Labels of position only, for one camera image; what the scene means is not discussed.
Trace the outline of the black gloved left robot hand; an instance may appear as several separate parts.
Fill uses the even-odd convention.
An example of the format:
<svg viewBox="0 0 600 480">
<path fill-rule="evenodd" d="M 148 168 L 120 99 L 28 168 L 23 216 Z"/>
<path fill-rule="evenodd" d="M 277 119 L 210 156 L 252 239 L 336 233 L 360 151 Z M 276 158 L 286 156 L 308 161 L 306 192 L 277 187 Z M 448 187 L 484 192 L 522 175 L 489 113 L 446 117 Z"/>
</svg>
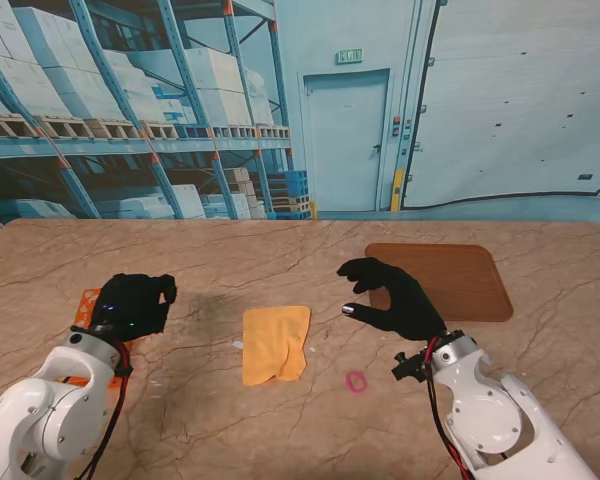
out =
<svg viewBox="0 0 600 480">
<path fill-rule="evenodd" d="M 160 334 L 176 296 L 171 275 L 116 274 L 100 289 L 89 330 L 119 342 Z"/>
</svg>

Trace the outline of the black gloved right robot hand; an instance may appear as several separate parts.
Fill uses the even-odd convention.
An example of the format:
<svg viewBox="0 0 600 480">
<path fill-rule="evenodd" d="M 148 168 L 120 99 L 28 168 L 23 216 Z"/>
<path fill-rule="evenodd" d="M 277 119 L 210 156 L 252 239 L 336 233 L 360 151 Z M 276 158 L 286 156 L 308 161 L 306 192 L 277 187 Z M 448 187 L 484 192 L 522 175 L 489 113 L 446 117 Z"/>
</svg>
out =
<svg viewBox="0 0 600 480">
<path fill-rule="evenodd" d="M 386 310 L 347 303 L 342 307 L 344 315 L 411 341 L 429 342 L 446 332 L 444 320 L 419 282 L 402 269 L 366 257 L 345 262 L 337 274 L 354 284 L 355 294 L 385 288 L 390 297 Z"/>
</svg>

